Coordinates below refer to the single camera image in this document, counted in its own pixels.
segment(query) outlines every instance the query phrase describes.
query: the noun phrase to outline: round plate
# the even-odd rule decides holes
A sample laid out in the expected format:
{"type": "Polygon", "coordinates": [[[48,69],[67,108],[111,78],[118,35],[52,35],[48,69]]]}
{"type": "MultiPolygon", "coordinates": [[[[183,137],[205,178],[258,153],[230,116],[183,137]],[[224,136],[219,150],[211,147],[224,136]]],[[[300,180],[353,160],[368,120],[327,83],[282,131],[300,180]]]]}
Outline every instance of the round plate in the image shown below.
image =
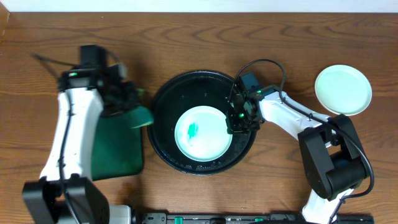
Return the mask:
{"type": "Polygon", "coordinates": [[[178,148],[194,161],[207,162],[222,156],[232,141],[226,132],[226,116],[216,108],[197,106],[187,110],[175,125],[178,148]]]}
{"type": "Polygon", "coordinates": [[[234,134],[227,150],[221,144],[218,152],[211,156],[195,156],[183,153],[175,138],[178,120],[185,112],[197,106],[207,106],[225,114],[231,105],[228,103],[233,79],[220,72],[199,70],[181,74],[168,81],[154,97],[151,110],[154,123],[147,127],[150,143],[155,152],[177,170],[196,175],[216,174],[237,164],[249,151],[256,132],[234,134]]]}
{"type": "Polygon", "coordinates": [[[315,94],[328,111],[347,116],[362,112],[372,100],[368,79],[347,65],[333,65],[324,69],[315,81],[315,94]]]}

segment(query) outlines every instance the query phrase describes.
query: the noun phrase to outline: tabletop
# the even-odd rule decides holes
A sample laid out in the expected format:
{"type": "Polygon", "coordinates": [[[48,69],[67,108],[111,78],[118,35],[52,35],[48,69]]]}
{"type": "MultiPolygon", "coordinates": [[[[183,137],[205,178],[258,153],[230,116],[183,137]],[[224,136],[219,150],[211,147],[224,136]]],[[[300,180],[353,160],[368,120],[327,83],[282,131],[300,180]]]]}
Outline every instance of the tabletop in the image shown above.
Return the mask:
{"type": "MultiPolygon", "coordinates": [[[[317,75],[335,64],[357,68],[370,81],[373,98],[351,119],[376,184],[366,197],[347,200],[340,213],[371,214],[378,224],[398,219],[397,14],[97,12],[11,14],[0,44],[0,223],[32,223],[21,191],[24,182],[39,178],[57,123],[56,84],[30,54],[77,62],[78,47],[85,44],[102,45],[120,57],[129,78],[145,89],[144,105],[180,73],[210,69],[234,76],[246,63],[270,58],[285,67],[289,96],[330,114],[315,97],[317,75]]],[[[263,85],[281,81],[274,65],[251,70],[263,85]]],[[[241,162],[216,175],[171,168],[146,131],[143,145],[142,173],[95,182],[110,203],[143,212],[298,212],[311,191],[298,142],[272,123],[262,125],[241,162]]]]}

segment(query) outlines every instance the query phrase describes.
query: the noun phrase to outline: wooden surface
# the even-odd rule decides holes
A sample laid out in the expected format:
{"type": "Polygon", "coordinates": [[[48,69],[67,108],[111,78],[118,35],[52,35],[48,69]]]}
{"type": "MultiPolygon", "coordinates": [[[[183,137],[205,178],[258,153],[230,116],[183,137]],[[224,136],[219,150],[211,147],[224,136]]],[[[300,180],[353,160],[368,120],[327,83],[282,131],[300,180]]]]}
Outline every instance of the wooden surface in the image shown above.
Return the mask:
{"type": "MultiPolygon", "coordinates": [[[[398,220],[397,14],[13,13],[0,45],[0,223],[32,223],[21,190],[39,177],[57,122],[56,84],[29,54],[77,62],[83,44],[120,56],[130,78],[147,90],[146,105],[179,73],[204,68],[235,75],[254,59],[271,58],[285,66],[292,98],[328,113],[315,98],[316,76],[334,64],[359,69],[373,99],[352,120],[376,184],[340,212],[370,213],[378,224],[398,220]]],[[[263,85],[280,83],[276,66],[251,70],[263,85]]],[[[110,203],[170,213],[269,213],[299,211],[310,193],[297,141],[271,123],[262,125],[238,165],[217,175],[169,167],[146,132],[144,154],[141,174],[96,182],[110,203]]]]}

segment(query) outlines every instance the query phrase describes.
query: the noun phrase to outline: wooden table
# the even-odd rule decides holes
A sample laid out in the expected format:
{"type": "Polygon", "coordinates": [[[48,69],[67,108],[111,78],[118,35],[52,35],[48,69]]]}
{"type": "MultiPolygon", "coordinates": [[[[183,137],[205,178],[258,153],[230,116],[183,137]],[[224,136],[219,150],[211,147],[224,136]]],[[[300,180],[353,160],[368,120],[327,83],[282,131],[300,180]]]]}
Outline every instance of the wooden table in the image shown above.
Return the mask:
{"type": "MultiPolygon", "coordinates": [[[[145,105],[179,73],[204,68],[232,76],[254,59],[271,58],[286,68],[285,91],[327,114],[315,98],[315,78],[334,64],[357,68],[371,82],[373,99],[352,120],[376,185],[340,212],[370,213],[378,224],[398,220],[397,14],[12,13],[0,45],[1,223],[32,223],[21,190],[25,181],[38,179],[57,122],[54,79],[29,55],[76,63],[84,44],[120,56],[130,78],[148,92],[145,105]]],[[[281,81],[274,65],[251,70],[264,85],[281,81]]],[[[154,152],[146,132],[144,154],[141,174],[95,183],[110,203],[142,211],[260,214],[299,211],[311,190],[297,141],[271,123],[262,125],[238,165],[217,175],[174,170],[154,152]]],[[[367,186],[368,180],[357,192],[367,186]]]]}

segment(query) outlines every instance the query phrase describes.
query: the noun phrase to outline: white plate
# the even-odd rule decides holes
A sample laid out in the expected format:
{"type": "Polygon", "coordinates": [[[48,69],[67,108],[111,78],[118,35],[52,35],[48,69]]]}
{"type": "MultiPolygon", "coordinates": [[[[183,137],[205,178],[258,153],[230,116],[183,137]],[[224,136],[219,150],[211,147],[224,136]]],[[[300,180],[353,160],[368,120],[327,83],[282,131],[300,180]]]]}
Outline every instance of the white plate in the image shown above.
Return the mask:
{"type": "Polygon", "coordinates": [[[315,94],[328,111],[347,116],[362,112],[372,100],[368,79],[347,65],[333,65],[324,69],[315,81],[315,94]]]}
{"type": "Polygon", "coordinates": [[[207,162],[222,156],[229,148],[232,134],[226,132],[226,116],[216,108],[197,106],[187,110],[175,125],[178,148],[194,161],[207,162]]]}

